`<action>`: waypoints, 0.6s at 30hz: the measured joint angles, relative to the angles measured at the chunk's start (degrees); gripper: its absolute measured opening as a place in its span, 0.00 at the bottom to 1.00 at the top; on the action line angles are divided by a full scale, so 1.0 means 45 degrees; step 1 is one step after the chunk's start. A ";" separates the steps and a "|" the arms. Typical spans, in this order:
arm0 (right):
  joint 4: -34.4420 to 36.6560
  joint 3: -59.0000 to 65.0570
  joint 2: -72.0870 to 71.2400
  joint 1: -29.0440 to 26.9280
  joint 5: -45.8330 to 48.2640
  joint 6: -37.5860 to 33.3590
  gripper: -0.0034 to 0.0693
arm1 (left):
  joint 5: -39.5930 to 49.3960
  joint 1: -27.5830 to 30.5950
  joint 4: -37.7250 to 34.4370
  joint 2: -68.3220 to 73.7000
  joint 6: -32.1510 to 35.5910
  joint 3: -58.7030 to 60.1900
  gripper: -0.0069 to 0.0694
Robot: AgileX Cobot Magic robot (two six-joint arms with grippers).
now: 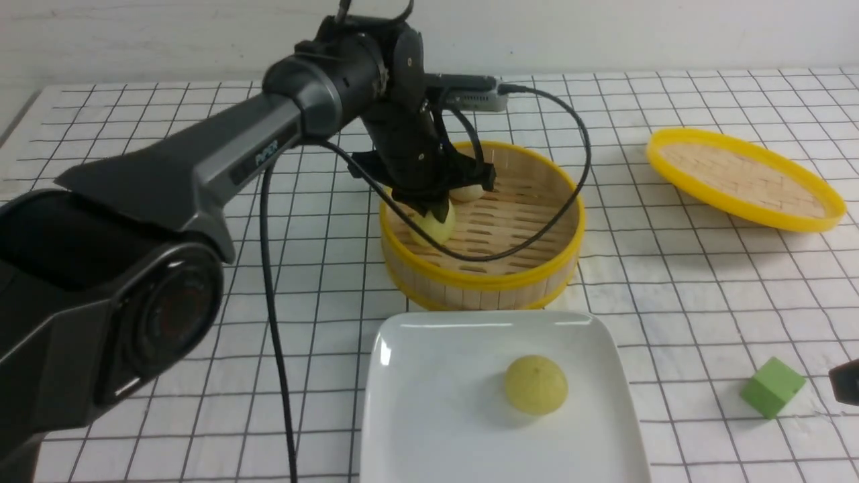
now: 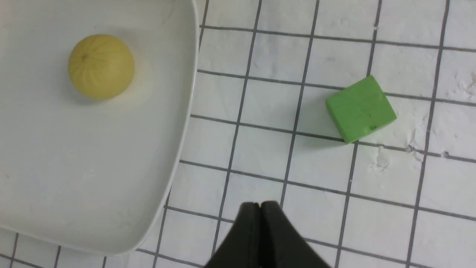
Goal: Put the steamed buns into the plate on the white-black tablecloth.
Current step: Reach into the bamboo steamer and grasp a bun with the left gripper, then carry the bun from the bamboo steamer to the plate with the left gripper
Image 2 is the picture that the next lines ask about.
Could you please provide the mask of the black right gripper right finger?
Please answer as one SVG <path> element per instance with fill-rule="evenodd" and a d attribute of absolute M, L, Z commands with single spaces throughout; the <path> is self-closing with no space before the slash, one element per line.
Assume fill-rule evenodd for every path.
<path fill-rule="evenodd" d="M 261 204 L 260 266 L 262 268 L 328 268 L 288 220 L 279 204 Z"/>

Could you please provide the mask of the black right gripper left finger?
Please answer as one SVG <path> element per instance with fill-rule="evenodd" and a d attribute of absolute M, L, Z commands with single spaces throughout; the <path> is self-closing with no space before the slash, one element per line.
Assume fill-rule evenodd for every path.
<path fill-rule="evenodd" d="M 241 204 L 237 217 L 206 268 L 260 267 L 260 206 L 255 202 Z"/>

